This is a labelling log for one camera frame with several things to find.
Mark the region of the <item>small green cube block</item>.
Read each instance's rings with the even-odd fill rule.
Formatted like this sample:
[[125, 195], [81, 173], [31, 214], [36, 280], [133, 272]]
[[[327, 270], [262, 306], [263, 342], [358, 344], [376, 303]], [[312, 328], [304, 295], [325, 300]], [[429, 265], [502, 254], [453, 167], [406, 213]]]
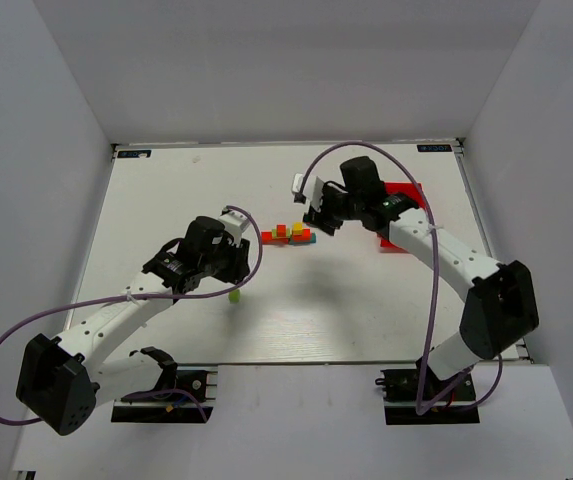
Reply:
[[229, 298], [229, 301], [231, 303], [234, 303], [234, 304], [238, 303], [241, 299], [241, 291], [240, 290], [231, 291], [228, 294], [228, 298]]

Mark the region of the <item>red arch block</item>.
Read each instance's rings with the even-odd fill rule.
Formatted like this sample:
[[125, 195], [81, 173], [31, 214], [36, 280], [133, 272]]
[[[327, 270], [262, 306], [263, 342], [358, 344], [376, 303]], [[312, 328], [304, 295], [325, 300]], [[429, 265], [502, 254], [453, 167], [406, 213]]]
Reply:
[[261, 242], [263, 245], [287, 245], [290, 242], [290, 238], [288, 236], [274, 236], [272, 231], [262, 231]]

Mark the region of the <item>teal long block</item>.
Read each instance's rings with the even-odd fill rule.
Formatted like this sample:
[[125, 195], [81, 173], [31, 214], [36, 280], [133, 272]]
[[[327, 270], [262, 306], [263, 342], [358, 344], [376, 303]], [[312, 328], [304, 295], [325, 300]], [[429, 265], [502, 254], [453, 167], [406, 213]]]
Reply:
[[310, 233], [309, 235], [292, 236], [289, 239], [290, 245], [301, 246], [315, 244], [317, 241], [316, 234]]

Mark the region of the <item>small red cube block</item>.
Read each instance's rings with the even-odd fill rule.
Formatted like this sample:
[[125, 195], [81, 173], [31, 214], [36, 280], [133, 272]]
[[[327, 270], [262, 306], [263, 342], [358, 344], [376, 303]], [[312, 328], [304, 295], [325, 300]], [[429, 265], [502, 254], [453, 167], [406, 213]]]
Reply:
[[285, 225], [283, 225], [283, 224], [277, 225], [277, 226], [276, 226], [276, 235], [277, 235], [279, 238], [287, 237], [287, 236], [289, 235], [289, 230], [288, 230], [288, 228], [287, 228]]

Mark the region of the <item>red rectangular block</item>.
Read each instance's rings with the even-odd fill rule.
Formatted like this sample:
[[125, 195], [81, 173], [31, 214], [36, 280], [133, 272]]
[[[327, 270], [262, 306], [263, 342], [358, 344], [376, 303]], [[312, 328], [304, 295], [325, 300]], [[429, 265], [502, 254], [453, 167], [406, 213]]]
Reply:
[[309, 229], [304, 229], [301, 235], [293, 235], [291, 240], [294, 243], [307, 243], [310, 242], [312, 238], [312, 233]]

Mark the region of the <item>green rectangular block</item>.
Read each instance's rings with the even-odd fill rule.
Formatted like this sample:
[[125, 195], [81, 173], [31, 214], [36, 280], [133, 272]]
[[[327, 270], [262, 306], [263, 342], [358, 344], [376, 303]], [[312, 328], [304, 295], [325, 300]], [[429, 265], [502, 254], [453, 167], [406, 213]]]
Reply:
[[284, 235], [284, 236], [273, 235], [271, 240], [277, 243], [289, 243], [291, 241], [291, 238], [292, 238], [291, 235]]

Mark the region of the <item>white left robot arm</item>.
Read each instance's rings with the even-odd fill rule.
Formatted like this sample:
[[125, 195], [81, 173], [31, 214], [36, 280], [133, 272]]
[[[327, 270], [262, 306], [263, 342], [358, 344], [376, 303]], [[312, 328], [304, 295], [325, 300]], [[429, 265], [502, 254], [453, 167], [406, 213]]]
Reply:
[[197, 299], [204, 279], [233, 291], [258, 268], [249, 263], [244, 233], [254, 223], [227, 207], [217, 218], [198, 216], [168, 241], [124, 291], [97, 299], [97, 311], [53, 337], [38, 334], [25, 347], [16, 396], [61, 436], [76, 431], [93, 410], [120, 399], [177, 392], [177, 363], [163, 350], [142, 347], [121, 360], [111, 354], [155, 316], [184, 299]]

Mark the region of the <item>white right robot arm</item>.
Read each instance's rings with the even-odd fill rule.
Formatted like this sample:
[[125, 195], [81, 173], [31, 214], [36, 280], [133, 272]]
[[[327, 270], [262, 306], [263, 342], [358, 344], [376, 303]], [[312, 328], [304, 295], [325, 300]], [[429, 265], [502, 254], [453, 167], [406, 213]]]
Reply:
[[387, 191], [369, 157], [347, 160], [340, 171], [342, 184], [295, 176], [295, 199], [309, 206], [304, 222], [328, 235], [346, 221], [360, 222], [426, 266], [437, 266], [439, 278], [464, 303], [458, 330], [428, 355], [430, 378], [446, 381], [492, 360], [538, 327], [532, 277], [524, 264], [503, 264], [436, 228], [414, 198]]

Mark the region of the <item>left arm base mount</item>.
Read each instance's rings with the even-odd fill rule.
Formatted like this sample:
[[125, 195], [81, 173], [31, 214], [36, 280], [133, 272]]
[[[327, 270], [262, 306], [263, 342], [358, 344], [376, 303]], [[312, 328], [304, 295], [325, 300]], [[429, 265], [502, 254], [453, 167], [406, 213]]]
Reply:
[[218, 369], [179, 368], [174, 389], [136, 400], [115, 401], [111, 422], [117, 424], [201, 425], [210, 419], [217, 396]]

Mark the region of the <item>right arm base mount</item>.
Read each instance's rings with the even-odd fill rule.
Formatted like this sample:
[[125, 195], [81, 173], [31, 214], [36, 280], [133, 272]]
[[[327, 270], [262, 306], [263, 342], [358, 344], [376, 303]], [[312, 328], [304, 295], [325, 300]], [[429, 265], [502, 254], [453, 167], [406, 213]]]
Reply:
[[427, 375], [422, 404], [438, 400], [422, 415], [416, 411], [419, 387], [419, 368], [393, 368], [381, 370], [375, 379], [375, 387], [383, 396], [385, 423], [387, 426], [434, 426], [479, 424], [480, 416], [472, 379], [468, 373], [452, 390], [439, 397], [450, 380], [439, 381]]

